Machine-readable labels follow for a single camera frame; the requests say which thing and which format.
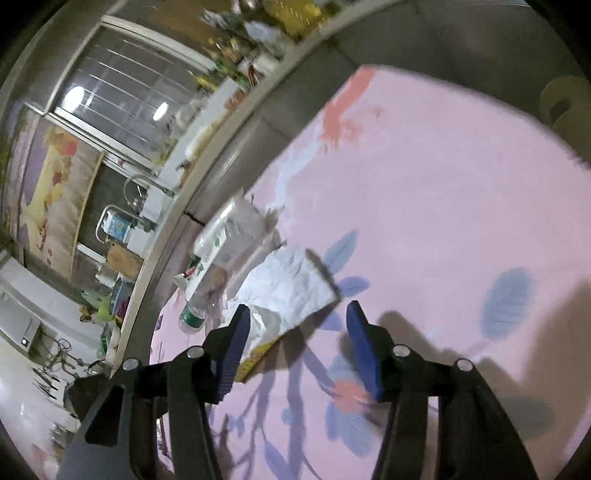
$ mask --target pink table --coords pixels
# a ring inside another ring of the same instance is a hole
[[[387,408],[366,406],[350,360],[352,298],[427,359],[477,362],[554,478],[591,424],[591,179],[560,140],[483,95],[363,67],[252,193],[284,207],[282,237],[343,301],[211,409],[228,478],[371,478]],[[179,330],[183,304],[163,308],[152,362],[202,342]]]

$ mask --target ceiling light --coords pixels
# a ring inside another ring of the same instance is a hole
[[[166,110],[168,110],[168,104],[166,102],[162,102],[162,104],[154,112],[154,116],[152,117],[152,119],[155,122],[157,122],[158,120],[160,120],[164,116],[164,114],[166,113]]]
[[[62,102],[64,110],[66,112],[72,113],[82,103],[83,99],[84,99],[84,88],[81,87],[80,85],[75,86],[64,97],[64,101]]]

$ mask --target screw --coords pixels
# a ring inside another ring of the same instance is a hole
[[[392,353],[396,356],[409,356],[410,348],[403,344],[394,345],[394,348],[392,348]]]
[[[472,368],[474,368],[474,365],[469,360],[465,358],[460,358],[457,361],[457,367],[460,370],[462,370],[462,372],[469,372],[470,370],[472,370]]]
[[[204,353],[205,351],[200,346],[192,346],[189,350],[187,350],[187,356],[189,358],[200,358]]]
[[[137,358],[128,358],[125,362],[123,362],[123,370],[135,370],[139,367],[139,360]]]

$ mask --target wall mural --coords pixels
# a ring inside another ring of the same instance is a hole
[[[20,112],[2,219],[13,238],[66,278],[101,161],[101,152],[74,135],[26,108]]]

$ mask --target metal pipe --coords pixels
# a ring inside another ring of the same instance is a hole
[[[125,179],[125,181],[123,183],[123,197],[125,198],[127,205],[129,205],[130,207],[133,207],[133,202],[130,201],[130,199],[127,196],[127,185],[129,184],[130,181],[133,181],[135,179],[144,179],[147,183],[149,183],[153,187],[156,187],[157,189],[161,190],[169,197],[174,197],[174,193],[172,190],[169,190],[168,188],[163,187],[162,185],[156,183],[152,178],[148,177],[147,175],[144,175],[143,173],[137,173],[136,175],[132,175],[131,177],[128,177],[127,179]]]

